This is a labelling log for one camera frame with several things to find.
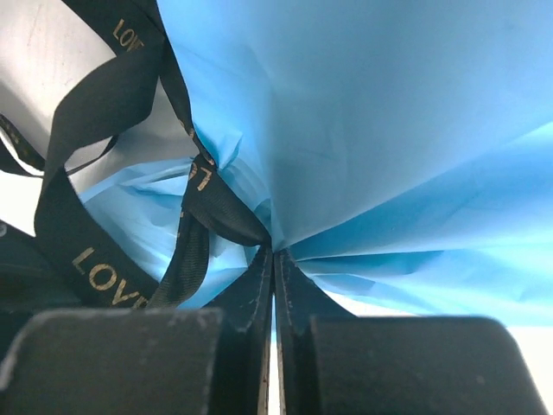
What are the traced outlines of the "blue wrapping paper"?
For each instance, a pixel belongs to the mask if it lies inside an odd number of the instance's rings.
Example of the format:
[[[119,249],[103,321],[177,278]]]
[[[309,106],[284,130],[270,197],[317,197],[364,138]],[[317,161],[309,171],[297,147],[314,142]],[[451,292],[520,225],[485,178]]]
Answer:
[[[220,175],[323,290],[551,325],[551,2],[159,8]]]

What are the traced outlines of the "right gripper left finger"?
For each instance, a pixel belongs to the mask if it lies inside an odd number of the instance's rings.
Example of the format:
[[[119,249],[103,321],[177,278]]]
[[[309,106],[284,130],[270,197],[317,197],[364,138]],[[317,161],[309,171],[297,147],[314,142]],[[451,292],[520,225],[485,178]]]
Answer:
[[[198,310],[56,310],[1,364],[4,414],[265,414],[272,254]]]

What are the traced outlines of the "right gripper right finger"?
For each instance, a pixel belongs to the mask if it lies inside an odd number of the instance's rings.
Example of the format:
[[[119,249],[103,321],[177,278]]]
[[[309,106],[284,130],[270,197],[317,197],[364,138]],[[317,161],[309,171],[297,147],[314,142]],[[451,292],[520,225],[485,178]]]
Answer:
[[[284,414],[543,414],[518,346],[481,317],[358,317],[274,257]]]

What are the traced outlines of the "black printed ribbon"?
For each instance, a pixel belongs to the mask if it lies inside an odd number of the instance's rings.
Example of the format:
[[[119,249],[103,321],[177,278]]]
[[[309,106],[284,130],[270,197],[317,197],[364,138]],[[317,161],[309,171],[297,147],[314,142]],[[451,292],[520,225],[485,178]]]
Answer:
[[[220,305],[269,281],[270,234],[194,126],[155,1],[1,4],[1,310]]]

